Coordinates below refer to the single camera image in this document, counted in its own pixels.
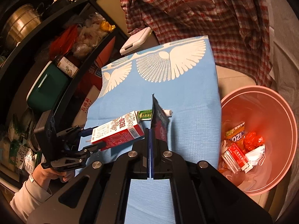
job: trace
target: light blue cloth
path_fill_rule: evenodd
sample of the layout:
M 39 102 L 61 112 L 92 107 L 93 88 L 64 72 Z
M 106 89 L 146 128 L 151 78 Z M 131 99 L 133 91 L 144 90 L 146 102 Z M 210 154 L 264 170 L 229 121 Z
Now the light blue cloth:
M 206 160 L 217 167 L 221 106 L 217 73 L 207 36 L 183 39 L 133 55 L 102 68 L 103 87 L 89 108 L 85 128 L 102 125 L 130 111 L 159 105 L 173 111 L 169 149 L 185 160 Z M 149 127 L 150 122 L 143 122 Z M 79 149 L 89 145 L 82 138 Z M 88 164 L 103 163 L 132 148 L 132 142 L 93 154 Z M 125 223 L 174 223 L 169 180 L 132 180 Z

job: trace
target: barcode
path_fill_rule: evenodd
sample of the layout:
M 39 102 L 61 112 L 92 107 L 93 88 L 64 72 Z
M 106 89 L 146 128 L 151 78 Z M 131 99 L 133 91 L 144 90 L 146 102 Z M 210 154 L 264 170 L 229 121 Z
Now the barcode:
M 29 173 L 29 174 L 31 174 L 31 173 L 33 173 L 33 166 L 31 166 L 31 164 L 26 164 L 25 165 L 25 170 L 27 171 L 27 173 Z
M 128 129 L 129 132 L 131 133 L 132 137 L 134 137 L 134 139 L 140 137 L 140 135 L 137 133 L 137 131 L 135 130 L 134 126 Z

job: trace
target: black snack bag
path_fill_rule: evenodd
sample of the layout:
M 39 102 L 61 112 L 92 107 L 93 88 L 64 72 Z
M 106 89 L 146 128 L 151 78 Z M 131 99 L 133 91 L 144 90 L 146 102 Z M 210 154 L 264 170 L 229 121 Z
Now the black snack bag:
M 168 123 L 168 117 L 165 115 L 154 95 L 152 95 L 151 129 L 155 129 L 156 139 L 167 142 Z

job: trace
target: person's arm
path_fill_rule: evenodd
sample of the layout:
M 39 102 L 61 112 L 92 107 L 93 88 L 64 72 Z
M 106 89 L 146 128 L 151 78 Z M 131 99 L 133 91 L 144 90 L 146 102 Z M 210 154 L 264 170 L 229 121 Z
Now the person's arm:
M 20 191 L 15 193 L 10 205 L 26 223 L 30 213 L 52 195 L 48 189 L 50 180 L 61 176 L 62 180 L 67 182 L 74 175 L 75 171 L 58 173 L 52 168 L 43 169 L 41 165 L 38 165 L 33 171 L 32 176 L 24 182 Z

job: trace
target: pink trash bin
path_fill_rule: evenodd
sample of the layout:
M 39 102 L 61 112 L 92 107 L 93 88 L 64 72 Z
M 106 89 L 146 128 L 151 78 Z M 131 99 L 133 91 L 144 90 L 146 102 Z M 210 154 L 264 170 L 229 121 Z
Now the pink trash bin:
M 245 122 L 245 134 L 256 131 L 265 139 L 266 159 L 255 166 L 238 186 L 249 196 L 262 194 L 284 177 L 297 146 L 297 125 L 288 103 L 275 91 L 262 86 L 239 88 L 221 100 L 224 132 Z

